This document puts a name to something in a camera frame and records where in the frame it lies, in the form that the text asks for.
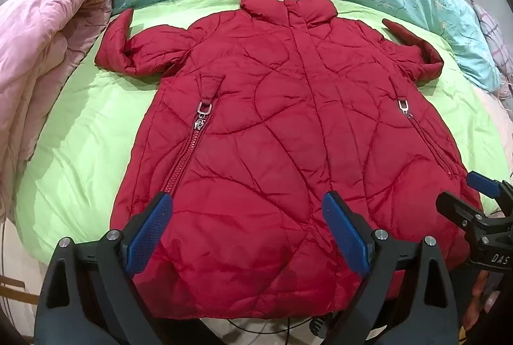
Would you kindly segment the plaid pink pillow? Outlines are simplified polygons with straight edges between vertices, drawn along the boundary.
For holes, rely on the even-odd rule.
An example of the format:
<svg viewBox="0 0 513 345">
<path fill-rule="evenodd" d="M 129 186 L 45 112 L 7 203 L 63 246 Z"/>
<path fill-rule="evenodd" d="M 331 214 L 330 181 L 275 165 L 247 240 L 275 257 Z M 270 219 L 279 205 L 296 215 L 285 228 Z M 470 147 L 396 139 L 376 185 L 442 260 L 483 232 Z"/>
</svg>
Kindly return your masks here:
<svg viewBox="0 0 513 345">
<path fill-rule="evenodd" d="M 497 20 L 476 1 L 472 0 L 470 3 L 489 46 L 493 62 L 499 70 L 501 85 L 495 94 L 500 100 L 505 101 L 512 98 L 512 53 L 506 45 Z"/>
</svg>

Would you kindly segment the red quilted puffer coat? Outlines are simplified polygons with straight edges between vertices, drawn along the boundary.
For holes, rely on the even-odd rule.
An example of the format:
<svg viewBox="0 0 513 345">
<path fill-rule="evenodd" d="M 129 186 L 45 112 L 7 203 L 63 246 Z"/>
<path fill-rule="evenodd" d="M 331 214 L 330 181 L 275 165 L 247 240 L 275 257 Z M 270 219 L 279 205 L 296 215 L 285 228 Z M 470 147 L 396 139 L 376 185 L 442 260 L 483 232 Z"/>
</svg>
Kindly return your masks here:
<svg viewBox="0 0 513 345">
<path fill-rule="evenodd" d="M 443 60 L 386 22 L 389 37 L 328 0 L 241 0 L 183 29 L 106 29 L 95 62 L 159 75 L 110 225 L 159 192 L 173 214 L 134 282 L 158 318 L 286 318 L 344 309 L 359 278 L 321 201 L 336 191 L 375 229 L 434 236 L 449 268 L 463 232 L 436 210 L 449 191 L 474 207 L 449 128 L 419 86 Z"/>
</svg>

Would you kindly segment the pink folded quilt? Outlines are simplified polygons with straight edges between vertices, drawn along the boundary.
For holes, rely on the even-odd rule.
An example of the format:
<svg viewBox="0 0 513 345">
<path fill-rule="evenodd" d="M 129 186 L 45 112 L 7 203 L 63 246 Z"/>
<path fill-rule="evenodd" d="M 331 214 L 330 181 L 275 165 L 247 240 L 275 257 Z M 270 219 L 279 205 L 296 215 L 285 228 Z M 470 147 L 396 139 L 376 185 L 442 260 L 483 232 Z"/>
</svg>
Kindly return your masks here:
<svg viewBox="0 0 513 345">
<path fill-rule="evenodd" d="M 112 11 L 111 0 L 8 0 L 1 5 L 1 219 L 17 178 L 71 73 Z"/>
</svg>

